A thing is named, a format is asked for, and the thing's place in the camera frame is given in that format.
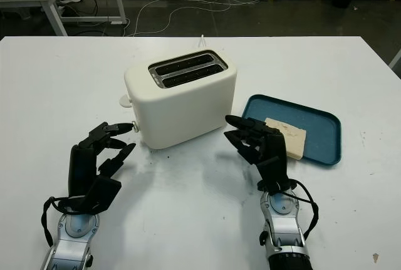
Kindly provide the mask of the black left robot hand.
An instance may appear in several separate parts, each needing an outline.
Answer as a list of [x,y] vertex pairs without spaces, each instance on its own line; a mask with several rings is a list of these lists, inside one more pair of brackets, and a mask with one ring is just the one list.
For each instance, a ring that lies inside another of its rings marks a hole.
[[[124,160],[130,155],[136,144],[125,143],[115,137],[128,133],[133,128],[134,124],[132,123],[109,125],[107,122],[103,122],[91,130],[84,140],[71,148],[68,174],[68,195],[70,197],[85,195],[99,175],[110,178],[122,167]],[[118,150],[119,153],[98,167],[96,165],[97,157],[106,148]]]

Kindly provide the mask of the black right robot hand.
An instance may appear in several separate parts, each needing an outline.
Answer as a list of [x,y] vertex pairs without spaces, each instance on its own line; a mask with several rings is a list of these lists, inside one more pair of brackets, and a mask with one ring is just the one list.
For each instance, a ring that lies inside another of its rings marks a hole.
[[256,166],[261,188],[271,195],[290,189],[284,135],[254,118],[226,115],[225,120],[236,129],[224,135],[244,160]]

